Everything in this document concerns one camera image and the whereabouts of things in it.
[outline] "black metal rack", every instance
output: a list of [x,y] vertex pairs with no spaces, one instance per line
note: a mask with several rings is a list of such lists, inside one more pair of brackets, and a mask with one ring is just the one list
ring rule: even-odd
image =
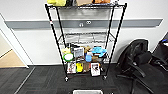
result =
[[[113,47],[112,47],[112,51],[111,51],[111,55],[110,55],[109,61],[108,61],[108,67],[107,67],[107,69],[105,71],[105,74],[102,75],[103,79],[106,79],[107,78],[107,73],[108,73],[108,70],[109,70],[109,67],[110,67],[111,59],[112,59],[112,56],[113,56],[113,53],[114,53],[114,49],[115,49],[115,46],[116,46],[116,43],[117,43],[117,38],[118,38],[119,31],[120,31],[120,28],[121,28],[121,25],[122,25],[122,21],[123,21],[123,17],[124,17],[124,13],[125,13],[126,7],[127,7],[127,3],[125,3],[124,5],[103,5],[103,6],[101,5],[101,6],[99,6],[99,5],[90,4],[90,5],[85,5],[85,6],[71,6],[71,7],[52,6],[52,5],[45,4],[45,8],[46,8],[46,11],[47,11],[47,14],[48,14],[48,18],[49,18],[49,21],[50,21],[51,28],[53,30],[53,34],[54,34],[54,37],[55,37],[55,41],[56,41],[56,44],[57,44],[57,47],[58,47],[58,51],[59,51],[60,57],[62,57],[60,44],[63,44],[66,47],[66,41],[67,41],[66,38],[69,38],[69,37],[72,38],[74,35],[75,36],[79,36],[79,39],[80,39],[80,35],[88,35],[88,34],[90,34],[91,36],[93,36],[93,38],[92,38],[93,41],[80,42],[80,40],[78,39],[78,41],[73,42],[75,44],[76,43],[78,43],[78,44],[105,43],[105,49],[107,48],[107,43],[108,42],[114,41],[114,44],[113,44]],[[50,9],[55,9],[56,12],[57,12],[57,17],[58,17],[58,20],[59,20],[59,25],[60,25],[60,30],[61,30],[61,36],[59,38],[57,38],[57,35],[56,35],[56,32],[55,32],[54,24],[53,24],[53,21],[52,21],[52,18],[51,18],[51,14],[50,14]],[[63,28],[62,28],[60,15],[59,15],[59,9],[111,9],[111,16],[110,16],[110,20],[109,20],[108,31],[107,32],[93,32],[93,33],[64,33],[63,32]],[[120,19],[119,24],[118,24],[116,36],[113,36],[111,34],[111,32],[110,32],[110,29],[111,29],[112,18],[113,18],[113,14],[114,14],[114,10],[115,9],[122,9],[123,11],[122,11],[121,19]],[[106,35],[105,41],[96,41],[94,39],[94,35],[98,35],[98,34]],[[61,61],[62,61],[63,68],[64,68],[64,71],[65,71],[65,76],[66,76],[65,80],[68,81],[68,74],[67,74],[67,70],[66,70],[66,66],[65,66],[65,62],[64,62],[63,58],[61,58]]]

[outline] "caster wheel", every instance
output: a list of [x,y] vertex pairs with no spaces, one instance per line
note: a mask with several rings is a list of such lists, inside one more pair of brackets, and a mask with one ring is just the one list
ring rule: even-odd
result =
[[65,81],[68,82],[68,77],[65,77]]
[[103,76],[103,80],[106,80],[107,79],[107,76]]

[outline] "white container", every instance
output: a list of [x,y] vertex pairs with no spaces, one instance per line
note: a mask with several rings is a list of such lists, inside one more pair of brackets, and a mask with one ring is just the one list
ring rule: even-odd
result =
[[101,90],[74,90],[73,94],[103,94]]

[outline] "cardboard box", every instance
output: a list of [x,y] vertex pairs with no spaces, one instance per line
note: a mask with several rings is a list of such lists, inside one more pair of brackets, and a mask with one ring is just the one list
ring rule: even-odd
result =
[[84,4],[91,4],[92,0],[76,0],[76,2],[77,2],[78,6],[81,6],[81,5],[84,5]]

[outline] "black chair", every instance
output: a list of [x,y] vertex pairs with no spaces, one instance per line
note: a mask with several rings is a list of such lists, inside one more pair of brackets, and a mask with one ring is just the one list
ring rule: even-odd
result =
[[164,43],[168,43],[168,39],[163,39],[159,41],[157,47],[153,51],[153,58],[151,60],[152,65],[159,65],[165,71],[168,71],[168,47],[164,45]]
[[154,91],[148,86],[159,84],[164,76],[161,71],[149,64],[152,58],[148,51],[148,41],[137,39],[131,42],[119,57],[117,68],[120,74],[117,77],[124,77],[132,80],[131,94],[134,94],[136,82],[144,86],[149,93]]

